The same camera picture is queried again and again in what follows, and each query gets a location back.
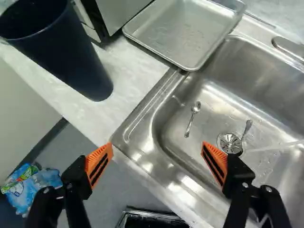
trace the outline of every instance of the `sink basin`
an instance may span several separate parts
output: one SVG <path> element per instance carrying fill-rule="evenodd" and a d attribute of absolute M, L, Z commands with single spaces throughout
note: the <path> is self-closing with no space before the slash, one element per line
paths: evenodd
<path fill-rule="evenodd" d="M 201 111 L 195 115 L 189 138 L 185 138 L 196 101 L 201 102 Z M 244 138 L 240 158 L 256 173 L 254 185 L 278 187 L 286 181 L 285 172 L 303 157 L 301 148 L 288 153 L 247 150 L 302 139 L 302 101 L 303 72 L 240 38 L 230 37 L 203 69 L 190 73 L 159 107 L 154 133 L 164 152 L 198 179 L 218 188 L 200 155 L 201 142 L 219 147 L 219 134 L 233 133 L 241 138 L 246 120 L 251 119 L 254 124 Z M 275 180 L 273 172 L 280 173 Z"/>
<path fill-rule="evenodd" d="M 229 202 L 200 155 L 201 143 L 219 147 L 218 136 L 227 133 L 241 138 L 251 119 L 240 158 L 255 172 L 253 184 L 276 187 L 293 227 L 302 227 L 304 145 L 278 145 L 304 139 L 304 72 L 270 39 L 241 30 L 199 71 L 172 67 L 116 131 L 113 144 L 208 224 L 221 227 Z M 185 138 L 196 101 L 201 110 Z M 272 145 L 277 149 L 250 151 Z"/>

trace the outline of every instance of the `dark blue plastic cup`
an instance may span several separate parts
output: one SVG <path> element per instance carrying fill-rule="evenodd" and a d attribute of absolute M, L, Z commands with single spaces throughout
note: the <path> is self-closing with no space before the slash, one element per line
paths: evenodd
<path fill-rule="evenodd" d="M 113 90 L 69 0 L 18 0 L 0 16 L 0 36 L 93 101 Z"/>

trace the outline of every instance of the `drain strainer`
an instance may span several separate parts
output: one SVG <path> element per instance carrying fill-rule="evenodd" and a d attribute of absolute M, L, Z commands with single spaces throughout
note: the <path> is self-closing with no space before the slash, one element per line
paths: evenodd
<path fill-rule="evenodd" d="M 219 134 L 217 143 L 218 147 L 225 153 L 233 153 L 237 156 L 243 153 L 242 141 L 235 134 Z"/>

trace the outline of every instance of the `spoon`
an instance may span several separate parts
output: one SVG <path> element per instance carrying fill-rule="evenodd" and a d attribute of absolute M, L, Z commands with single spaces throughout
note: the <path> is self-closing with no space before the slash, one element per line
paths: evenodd
<path fill-rule="evenodd" d="M 243 142 L 243 139 L 244 139 L 245 135 L 247 134 L 247 132 L 249 131 L 249 129 L 251 128 L 252 124 L 253 124 L 252 120 L 247 120 L 246 121 L 246 127 L 245 127 L 244 133 L 241 137 L 241 143 Z"/>
<path fill-rule="evenodd" d="M 196 113 L 198 113 L 199 111 L 200 111 L 200 102 L 197 101 L 197 102 L 195 103 L 194 106 L 191 106 L 192 115 L 191 115 L 191 118 L 190 118 L 188 127 L 187 127 L 187 129 L 186 129 L 185 138 L 188 138 L 188 137 L 189 137 L 190 129 L 191 129 L 192 122 L 193 122 L 193 119 L 194 119 L 194 115 L 195 115 Z"/>

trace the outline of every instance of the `floor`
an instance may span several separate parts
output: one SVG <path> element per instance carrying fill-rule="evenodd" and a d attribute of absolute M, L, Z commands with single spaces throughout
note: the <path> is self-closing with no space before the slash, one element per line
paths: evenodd
<path fill-rule="evenodd" d="M 44 168 L 56 168 L 62 173 L 79 155 L 96 147 L 75 127 L 68 124 L 41 152 L 36 161 Z M 85 208 L 94 228 L 114 228 L 126 206 L 170 211 L 123 167 L 114 161 L 105 169 Z M 63 211 L 58 228 L 68 228 Z"/>

